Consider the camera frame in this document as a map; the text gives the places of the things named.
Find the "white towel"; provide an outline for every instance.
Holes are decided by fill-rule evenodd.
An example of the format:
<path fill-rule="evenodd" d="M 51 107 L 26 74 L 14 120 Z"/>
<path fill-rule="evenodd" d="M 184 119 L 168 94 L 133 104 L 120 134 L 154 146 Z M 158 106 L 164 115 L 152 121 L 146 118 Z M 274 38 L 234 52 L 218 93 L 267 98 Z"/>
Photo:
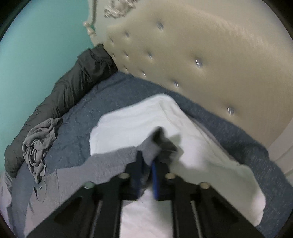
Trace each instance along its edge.
<path fill-rule="evenodd" d="M 250 168 L 231 160 L 167 95 L 102 116 L 90 135 L 91 155 L 137 146 L 157 126 L 180 148 L 170 166 L 173 173 L 190 183 L 209 182 L 254 226 L 260 223 L 265 196 Z M 150 194 L 149 188 L 139 201 L 123 208 L 121 237 L 172 237 L 171 205 L 166 210 L 170 203 L 155 202 Z"/>

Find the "blue bedspread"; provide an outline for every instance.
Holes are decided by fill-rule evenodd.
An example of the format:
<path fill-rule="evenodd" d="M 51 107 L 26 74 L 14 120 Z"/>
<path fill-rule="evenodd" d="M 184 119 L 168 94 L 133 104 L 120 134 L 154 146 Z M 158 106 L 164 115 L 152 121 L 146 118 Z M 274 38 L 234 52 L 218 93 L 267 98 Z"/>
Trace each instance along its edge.
<path fill-rule="evenodd" d="M 293 188 L 279 167 L 269 160 L 266 149 L 243 130 L 207 112 L 185 97 L 121 72 L 94 86 L 63 116 L 63 125 L 58 130 L 58 137 L 45 158 L 46 175 L 59 168 L 83 164 L 90 155 L 90 132 L 103 114 L 158 93 L 170 95 L 186 114 L 202 123 L 229 154 L 251 168 L 266 196 L 263 219 L 257 229 L 266 238 L 273 238 L 291 213 Z M 26 209 L 34 185 L 34 178 L 24 163 L 12 189 L 13 224 L 19 238 L 24 237 Z"/>

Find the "wall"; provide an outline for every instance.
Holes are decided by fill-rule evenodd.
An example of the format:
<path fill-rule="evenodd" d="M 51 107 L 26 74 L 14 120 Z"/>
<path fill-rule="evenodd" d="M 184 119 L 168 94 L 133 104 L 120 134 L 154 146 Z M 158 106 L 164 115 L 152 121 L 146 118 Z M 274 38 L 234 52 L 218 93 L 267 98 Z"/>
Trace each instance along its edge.
<path fill-rule="evenodd" d="M 293 186 L 293 119 L 268 148 L 270 159 L 284 172 Z"/>
<path fill-rule="evenodd" d="M 0 171 L 4 151 L 86 48 L 86 0 L 31 0 L 0 42 Z"/>

